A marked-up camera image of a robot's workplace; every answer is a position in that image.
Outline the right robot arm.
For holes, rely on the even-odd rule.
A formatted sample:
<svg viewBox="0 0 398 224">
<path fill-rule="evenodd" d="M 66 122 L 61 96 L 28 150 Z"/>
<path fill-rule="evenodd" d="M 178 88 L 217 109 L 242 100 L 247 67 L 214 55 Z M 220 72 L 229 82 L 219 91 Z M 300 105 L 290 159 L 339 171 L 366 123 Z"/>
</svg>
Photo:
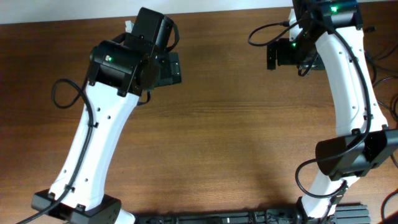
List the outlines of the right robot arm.
<svg viewBox="0 0 398 224">
<path fill-rule="evenodd" d="M 336 138 L 316 145 L 318 173 L 294 208 L 266 212 L 267 223 L 369 223 L 364 205 L 340 200 L 397 149 L 366 65 L 363 20 L 356 1 L 294 1 L 289 37 L 267 43 L 267 67 L 295 65 L 300 76 L 325 70 L 336 115 Z"/>
</svg>

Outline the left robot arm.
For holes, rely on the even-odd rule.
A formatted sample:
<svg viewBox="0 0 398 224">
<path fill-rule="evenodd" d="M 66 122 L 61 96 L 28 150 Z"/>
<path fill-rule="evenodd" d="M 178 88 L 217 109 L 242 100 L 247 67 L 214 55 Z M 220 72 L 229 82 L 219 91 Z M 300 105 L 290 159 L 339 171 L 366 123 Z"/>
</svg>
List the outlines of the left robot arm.
<svg viewBox="0 0 398 224">
<path fill-rule="evenodd" d="M 104 186 L 123 127 L 142 105 L 141 95 L 182 81 L 171 37 L 179 37 L 174 21 L 142 8 L 134 22 L 126 22 L 124 33 L 93 48 L 84 85 L 76 88 L 84 102 L 80 123 L 58 177 L 32 198 L 37 216 L 68 223 L 135 222 Z"/>
</svg>

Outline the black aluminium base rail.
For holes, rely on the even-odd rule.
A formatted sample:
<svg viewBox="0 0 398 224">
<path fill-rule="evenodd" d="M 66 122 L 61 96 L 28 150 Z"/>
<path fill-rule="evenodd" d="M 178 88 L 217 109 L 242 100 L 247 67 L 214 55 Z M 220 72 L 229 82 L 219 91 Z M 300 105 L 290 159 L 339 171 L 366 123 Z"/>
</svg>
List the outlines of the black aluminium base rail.
<svg viewBox="0 0 398 224">
<path fill-rule="evenodd" d="M 201 215 L 137 215 L 134 224 L 370 224 L 366 205 L 339 205 L 326 218 L 307 218 L 293 208 Z"/>
</svg>

